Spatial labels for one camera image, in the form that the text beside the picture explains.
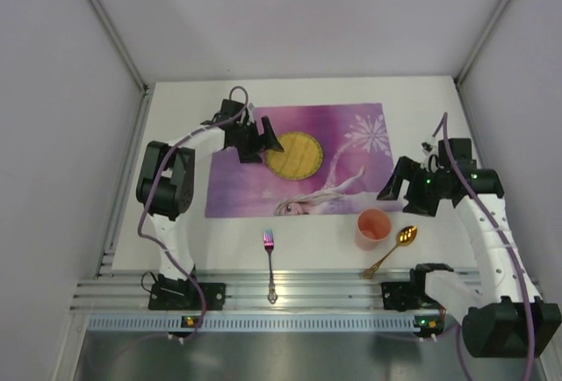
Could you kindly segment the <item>round woven bamboo plate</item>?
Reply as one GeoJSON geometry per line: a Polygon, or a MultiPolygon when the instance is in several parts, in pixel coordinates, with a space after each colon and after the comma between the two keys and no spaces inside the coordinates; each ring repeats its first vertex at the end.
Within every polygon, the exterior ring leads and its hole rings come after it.
{"type": "Polygon", "coordinates": [[[312,135],[302,132],[283,133],[279,137],[285,151],[269,150],[265,162],[270,171],[286,180],[299,181],[313,176],[323,162],[323,149],[312,135]]]}

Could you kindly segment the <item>gold spoon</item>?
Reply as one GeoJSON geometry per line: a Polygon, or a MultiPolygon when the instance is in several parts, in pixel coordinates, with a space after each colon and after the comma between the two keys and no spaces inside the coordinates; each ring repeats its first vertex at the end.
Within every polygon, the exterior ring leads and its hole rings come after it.
{"type": "Polygon", "coordinates": [[[368,269],[364,270],[361,274],[363,279],[372,279],[374,274],[379,270],[385,260],[398,248],[407,247],[411,245],[418,234],[417,226],[406,226],[399,230],[395,237],[395,245],[378,261],[372,264],[368,269]]]}

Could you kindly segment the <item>pink plastic cup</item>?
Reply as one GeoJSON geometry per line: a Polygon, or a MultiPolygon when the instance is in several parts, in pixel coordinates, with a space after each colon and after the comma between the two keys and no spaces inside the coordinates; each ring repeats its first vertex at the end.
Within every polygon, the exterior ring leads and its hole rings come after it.
{"type": "Polygon", "coordinates": [[[357,218],[355,243],[360,249],[369,251],[384,241],[391,231],[392,222],[386,212],[367,209],[357,218]]]}

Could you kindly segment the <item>purple princess placemat cloth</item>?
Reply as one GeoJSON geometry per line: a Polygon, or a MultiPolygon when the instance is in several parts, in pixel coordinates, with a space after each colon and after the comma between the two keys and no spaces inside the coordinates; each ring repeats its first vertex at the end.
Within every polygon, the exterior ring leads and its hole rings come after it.
{"type": "Polygon", "coordinates": [[[380,103],[261,107],[283,151],[242,164],[235,149],[213,155],[205,215],[210,219],[398,211],[379,201],[394,168],[380,103]]]}

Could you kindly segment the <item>iridescent rainbow fork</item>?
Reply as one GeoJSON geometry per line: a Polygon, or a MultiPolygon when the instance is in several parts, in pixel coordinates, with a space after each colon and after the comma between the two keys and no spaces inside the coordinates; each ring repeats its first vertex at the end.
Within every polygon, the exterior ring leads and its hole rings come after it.
{"type": "Polygon", "coordinates": [[[271,229],[265,229],[263,231],[263,246],[264,250],[268,255],[268,264],[269,264],[269,289],[268,289],[268,301],[275,305],[277,303],[277,292],[276,292],[276,285],[274,280],[274,272],[272,266],[272,253],[274,251],[274,237],[273,232],[271,229]]]}

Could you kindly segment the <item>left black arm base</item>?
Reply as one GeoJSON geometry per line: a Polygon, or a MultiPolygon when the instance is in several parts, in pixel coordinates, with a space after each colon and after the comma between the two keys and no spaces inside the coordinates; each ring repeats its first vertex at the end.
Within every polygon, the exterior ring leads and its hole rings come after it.
{"type": "MultiPolygon", "coordinates": [[[[226,301],[226,285],[202,283],[206,310],[221,311],[226,301]]],[[[151,311],[200,311],[203,302],[196,287],[189,281],[177,286],[155,284],[151,288],[148,309],[151,311]]]]}

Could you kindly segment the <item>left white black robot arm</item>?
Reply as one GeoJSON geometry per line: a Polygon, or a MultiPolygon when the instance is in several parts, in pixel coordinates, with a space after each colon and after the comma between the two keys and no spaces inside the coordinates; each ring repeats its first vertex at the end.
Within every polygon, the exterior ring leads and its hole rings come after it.
{"type": "Polygon", "coordinates": [[[248,104],[225,99],[211,119],[182,139],[147,144],[135,190],[143,205],[137,231],[160,249],[164,278],[185,281],[195,268],[184,215],[194,197],[197,164],[225,149],[233,148],[241,164],[261,163],[263,153],[284,150],[270,119],[263,116],[261,123],[248,104]]]}

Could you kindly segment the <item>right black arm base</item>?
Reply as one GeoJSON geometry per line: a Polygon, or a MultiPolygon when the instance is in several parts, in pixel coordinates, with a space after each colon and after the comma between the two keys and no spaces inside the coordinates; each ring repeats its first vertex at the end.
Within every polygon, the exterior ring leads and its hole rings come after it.
{"type": "Polygon", "coordinates": [[[387,311],[434,310],[441,306],[409,282],[383,282],[381,285],[383,307],[387,311]]]}

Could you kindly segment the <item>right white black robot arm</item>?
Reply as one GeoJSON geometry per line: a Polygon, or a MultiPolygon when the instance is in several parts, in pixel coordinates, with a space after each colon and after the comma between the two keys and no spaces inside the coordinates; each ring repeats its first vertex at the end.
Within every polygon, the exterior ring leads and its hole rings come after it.
{"type": "Polygon", "coordinates": [[[561,311],[542,299],[525,273],[497,172],[478,167],[467,138],[422,147],[424,162],[401,156],[378,200],[397,199],[407,183],[406,213],[434,217],[440,203],[450,201],[471,244],[480,288],[470,288],[448,264],[423,263],[410,271],[415,294],[434,300],[460,324],[471,356],[540,357],[561,325],[561,311]]]}

